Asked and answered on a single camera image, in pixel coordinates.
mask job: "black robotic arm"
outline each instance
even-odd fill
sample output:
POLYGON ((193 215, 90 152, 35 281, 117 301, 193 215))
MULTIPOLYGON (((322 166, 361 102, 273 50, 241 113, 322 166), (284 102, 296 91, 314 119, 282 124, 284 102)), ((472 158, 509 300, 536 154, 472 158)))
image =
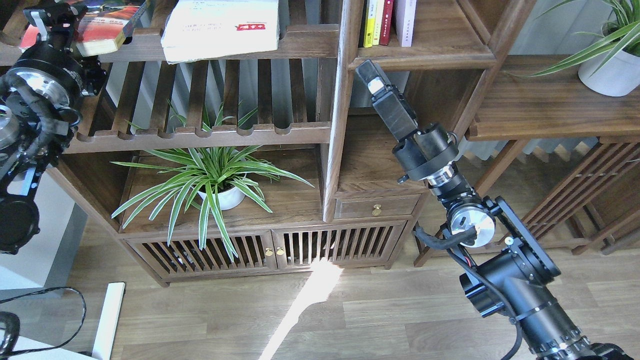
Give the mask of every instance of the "black robotic arm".
POLYGON ((83 58, 75 45, 85 13, 83 3, 55 0, 24 9, 40 33, 0 78, 0 253, 16 254, 39 232, 33 199, 40 177, 56 166, 82 120, 78 99, 104 84, 97 57, 83 58), (9 194, 9 184, 22 176, 21 193, 9 194))
POLYGON ((590 344, 582 336, 546 287, 560 275, 556 264, 504 199, 481 199, 458 172, 455 135, 437 123, 420 129, 402 94, 370 60, 358 66, 356 73, 372 94, 373 107, 398 141, 392 152, 406 173, 399 183, 408 179, 427 182, 447 212, 442 239, 420 227, 416 228, 416 237, 428 247, 447 250, 465 269, 460 283, 482 317, 500 313, 516 326, 516 343, 504 359, 515 355, 524 337, 539 360, 632 360, 616 345, 590 344), (467 247, 489 243, 496 220, 509 232, 506 247, 478 265, 467 247))

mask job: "wooden cabinet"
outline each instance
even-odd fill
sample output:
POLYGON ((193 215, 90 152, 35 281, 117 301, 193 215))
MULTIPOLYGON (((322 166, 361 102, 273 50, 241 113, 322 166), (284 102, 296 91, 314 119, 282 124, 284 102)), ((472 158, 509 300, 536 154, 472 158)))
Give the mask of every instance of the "wooden cabinet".
MULTIPOLYGON (((0 10, 0 66, 12 65, 26 21, 21 14, 31 0, 13 0, 0 10)), ((418 0, 412 47, 358 48, 364 0, 289 0, 289 26, 276 51, 198 61, 192 67, 186 99, 187 124, 172 129, 167 100, 172 96, 176 65, 164 62, 159 39, 175 0, 156 0, 148 28, 136 29, 131 42, 115 53, 100 56, 109 63, 127 61, 118 101, 106 91, 82 103, 84 121, 52 177, 98 220, 161 284, 187 277, 240 276, 308 270, 315 259, 344 266, 390 266, 422 211, 427 188, 422 183, 398 184, 403 172, 391 154, 396 144, 376 115, 349 116, 355 68, 366 59, 387 71, 411 70, 408 100, 421 122, 440 121, 463 134, 528 16, 528 0, 418 0), (319 22, 307 24, 306 6, 319 5, 319 22), (316 110, 306 109, 301 59, 318 62, 316 110), (238 127, 239 60, 257 60, 257 120, 238 127), (291 79, 290 122, 273 116, 271 60, 288 59, 291 79), (212 61, 224 61, 224 116, 232 120, 202 131, 201 119, 212 61), (145 67, 159 66, 151 98, 149 123, 132 129, 145 67), (179 219, 175 241, 166 241, 168 215, 155 221, 130 215, 111 218, 124 201, 161 180, 152 172, 126 169, 110 161, 157 161, 145 149, 229 145, 269 145, 261 156, 308 179, 309 188, 284 179, 265 184, 273 214, 249 201, 226 211, 230 233, 236 234, 241 259, 217 253, 217 240, 200 250, 196 216, 179 219), (267 256, 267 248, 275 255, 267 256)), ((210 225, 210 234, 217 231, 210 225)))

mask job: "white pot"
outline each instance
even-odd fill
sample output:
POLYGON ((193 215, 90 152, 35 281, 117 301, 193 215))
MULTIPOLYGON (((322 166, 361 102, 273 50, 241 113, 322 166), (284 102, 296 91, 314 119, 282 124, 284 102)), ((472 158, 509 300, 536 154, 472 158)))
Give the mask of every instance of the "white pot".
MULTIPOLYGON (((198 194, 203 199, 207 196, 207 194, 204 192, 198 192, 198 194)), ((229 190, 218 193, 218 201, 220 202, 221 210, 233 209, 234 207, 240 205, 243 199, 244 193, 235 186, 229 190)))
POLYGON ((590 89, 607 96, 624 96, 640 85, 640 56, 620 51, 596 71, 608 53, 587 60, 578 70, 578 77, 590 89))

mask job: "potted plant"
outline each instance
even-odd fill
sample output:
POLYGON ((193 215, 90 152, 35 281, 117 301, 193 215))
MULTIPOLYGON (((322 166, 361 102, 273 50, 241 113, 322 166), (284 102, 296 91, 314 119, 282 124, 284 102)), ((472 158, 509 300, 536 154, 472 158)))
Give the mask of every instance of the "potted plant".
MULTIPOLYGON (((546 13, 575 0, 564 0, 546 13)), ((600 37, 587 48, 532 74, 540 76, 582 64, 580 80, 590 89, 609 96, 624 96, 640 85, 640 0, 603 0, 614 19, 602 26, 600 37)))
MULTIPOLYGON (((183 124, 186 124, 186 118, 184 116, 176 114, 173 107, 172 111, 174 112, 172 116, 177 117, 183 124)), ((238 126, 246 122, 255 112, 256 110, 253 110, 239 119, 238 126)), ((203 111, 202 129, 210 131, 211 126, 209 125, 209 119, 206 114, 206 110, 203 111)), ((222 117, 222 106, 220 106, 214 126, 222 125, 226 119, 227 118, 222 117)), ((264 194, 260 189, 259 183, 247 177, 248 174, 264 176, 270 181, 278 181, 281 176, 290 177, 291 179, 313 186, 300 176, 277 168, 266 160, 254 158, 252 154, 258 150, 259 147, 259 145, 254 145, 242 149, 231 146, 201 147, 186 150, 146 150, 158 158, 178 164, 178 167, 112 161, 117 165, 152 168, 157 169, 159 173, 175 172, 176 174, 169 180, 131 197, 116 209, 113 214, 111 214, 111 217, 116 217, 126 209, 138 204, 131 212, 131 215, 129 215, 129 218, 122 224, 124 228, 147 206, 156 203, 156 206, 149 216, 149 220, 153 220, 169 202, 173 201, 167 233, 167 242, 169 243, 171 242, 176 219, 181 209, 184 208, 183 211, 187 211, 189 207, 194 207, 200 211, 198 221, 198 244, 200 249, 202 250, 206 246, 207 225, 209 222, 209 214, 211 214, 220 230, 227 254, 229 257, 232 255, 237 257, 236 249, 227 233, 222 211, 233 208, 238 205, 245 196, 248 196, 263 209, 270 213, 272 212, 264 202, 264 194), (201 204, 196 201, 198 194, 200 194, 202 198, 201 204)))

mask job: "red-covered book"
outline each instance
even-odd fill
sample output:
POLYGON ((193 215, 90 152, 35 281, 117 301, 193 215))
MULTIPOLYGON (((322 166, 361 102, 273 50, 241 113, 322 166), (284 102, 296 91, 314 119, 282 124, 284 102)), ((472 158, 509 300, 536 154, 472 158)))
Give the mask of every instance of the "red-covered book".
POLYGON ((391 34, 391 13, 394 10, 394 0, 385 0, 385 8, 382 12, 382 30, 380 31, 380 45, 389 45, 391 34))
MULTIPOLYGON (((65 0, 68 4, 80 0, 65 0)), ((136 21, 148 6, 148 0, 84 0, 88 8, 78 25, 76 45, 83 56, 112 53, 133 34, 136 21)), ((24 51, 36 43, 38 28, 29 25, 22 37, 24 51)))

